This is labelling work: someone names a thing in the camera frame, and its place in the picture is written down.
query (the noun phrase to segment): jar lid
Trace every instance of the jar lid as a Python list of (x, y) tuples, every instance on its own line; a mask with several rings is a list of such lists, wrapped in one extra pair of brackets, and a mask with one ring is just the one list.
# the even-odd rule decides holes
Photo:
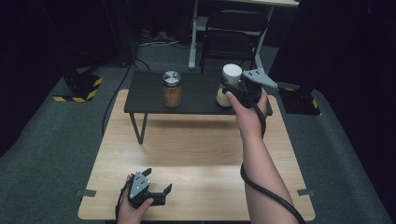
[(163, 74), (163, 84), (168, 87), (176, 87), (180, 84), (181, 75), (179, 72), (169, 71)]

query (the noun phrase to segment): chair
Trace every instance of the chair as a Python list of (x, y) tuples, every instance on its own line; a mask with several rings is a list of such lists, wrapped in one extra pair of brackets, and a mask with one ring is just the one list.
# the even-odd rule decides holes
[(251, 61), (251, 70), (267, 26), (268, 20), (260, 12), (226, 9), (209, 16), (200, 61), (201, 73), (205, 69), (205, 58)]

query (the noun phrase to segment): dark background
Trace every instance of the dark background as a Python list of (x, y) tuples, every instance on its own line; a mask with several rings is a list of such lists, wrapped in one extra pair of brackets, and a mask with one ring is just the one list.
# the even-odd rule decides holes
[[(15, 143), (70, 68), (65, 67), (64, 58), (72, 59), (68, 61), (71, 67), (118, 62), (114, 36), (98, 4), (101, 1), (76, 1), (78, 7), (63, 6), (62, 1), (43, 2), (57, 12), (56, 27), (64, 28), (60, 33), (54, 32), (37, 1), (1, 3), (1, 155)], [(96, 13), (79, 13), (86, 17), (77, 19), (78, 13), (72, 9), (84, 12), (86, 7), (97, 7)], [(281, 46), (269, 73), (275, 81), (305, 85), (312, 77), (319, 77), (316, 89), (330, 102), (393, 220), (395, 11), (394, 0), (373, 0), (370, 7), (368, 1), (304, 0), (296, 13), (283, 8), (274, 11), (273, 25), (264, 42)], [(281, 19), (292, 17), (291, 24)], [(59, 35), (63, 41), (105, 60), (92, 60), (65, 48)]]

